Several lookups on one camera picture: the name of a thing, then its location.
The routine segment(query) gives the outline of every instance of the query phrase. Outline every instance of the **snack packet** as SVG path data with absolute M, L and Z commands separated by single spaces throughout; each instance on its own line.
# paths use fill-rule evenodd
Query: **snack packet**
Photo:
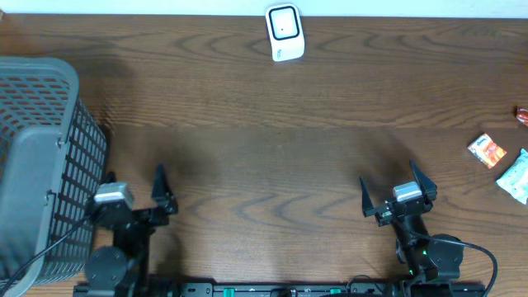
M 528 200 L 528 153 L 522 148 L 521 156 L 511 165 L 497 184 L 516 200 L 526 204 Z
M 488 168 L 495 166 L 506 154 L 506 151 L 495 144 L 491 137 L 485 133 L 470 144 L 468 149 L 482 163 L 486 164 Z
M 524 125 L 528 125 L 528 110 L 526 108 L 517 107 L 517 119 Z

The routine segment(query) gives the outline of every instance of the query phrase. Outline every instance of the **wooden table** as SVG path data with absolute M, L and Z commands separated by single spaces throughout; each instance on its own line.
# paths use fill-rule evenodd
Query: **wooden table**
M 149 206 L 164 163 L 180 214 L 150 268 L 229 281 L 347 281 L 408 273 L 394 232 L 364 219 L 412 180 L 439 186 L 430 233 L 488 248 L 492 296 L 528 295 L 528 208 L 495 180 L 528 148 L 528 21 L 304 18 L 302 59 L 275 64 L 264 17 L 6 15 L 0 54 L 58 57 L 112 131 L 110 169 Z M 487 169 L 483 132 L 508 154 Z M 97 245 L 111 243 L 99 231 Z M 491 262 L 465 249 L 462 280 Z M 69 296 L 82 276 L 29 295 Z

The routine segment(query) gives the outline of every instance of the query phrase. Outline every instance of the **white wall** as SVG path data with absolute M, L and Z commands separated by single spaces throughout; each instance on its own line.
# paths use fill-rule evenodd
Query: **white wall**
M 292 0 L 303 16 L 528 18 L 528 0 Z M 263 16 L 269 0 L 0 0 L 24 13 Z

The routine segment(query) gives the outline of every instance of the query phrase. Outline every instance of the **green connector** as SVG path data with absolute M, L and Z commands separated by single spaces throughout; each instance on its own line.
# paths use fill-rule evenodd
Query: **green connector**
M 224 297 L 234 297 L 234 289 L 224 289 Z

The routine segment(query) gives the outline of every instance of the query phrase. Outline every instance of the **white plug-in device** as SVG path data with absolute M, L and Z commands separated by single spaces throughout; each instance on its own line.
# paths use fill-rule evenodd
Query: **white plug-in device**
M 266 23 L 274 61 L 297 59 L 304 54 L 303 27 L 295 5 L 281 4 L 268 8 Z

